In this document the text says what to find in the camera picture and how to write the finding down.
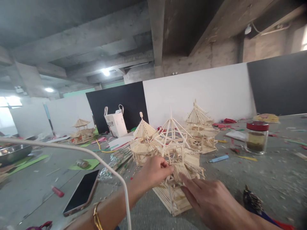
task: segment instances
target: hand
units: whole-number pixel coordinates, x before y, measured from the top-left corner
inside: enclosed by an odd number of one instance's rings
[[[251,229],[252,218],[220,181],[188,179],[181,189],[205,225],[214,229]]]
[[[174,172],[166,160],[160,156],[149,157],[141,171],[134,177],[143,190],[147,191],[158,186],[167,176]]]

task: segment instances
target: red jar lid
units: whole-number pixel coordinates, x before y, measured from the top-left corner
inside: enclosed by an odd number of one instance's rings
[[[269,124],[263,121],[251,121],[246,124],[246,128],[254,131],[268,131]]]

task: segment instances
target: glass jar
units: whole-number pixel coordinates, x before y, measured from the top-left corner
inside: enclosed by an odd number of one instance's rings
[[[246,147],[255,154],[264,154],[268,141],[269,124],[262,121],[251,121],[246,124]]]

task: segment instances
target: metal bowl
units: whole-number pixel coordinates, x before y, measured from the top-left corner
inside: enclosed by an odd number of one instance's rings
[[[14,145],[0,150],[0,163],[2,166],[12,164],[25,158],[32,151],[31,145]]]

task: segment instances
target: smartphone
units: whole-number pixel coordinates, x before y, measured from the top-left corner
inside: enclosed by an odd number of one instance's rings
[[[96,170],[84,175],[63,211],[64,216],[73,214],[90,202],[97,183],[98,173],[99,170]]]

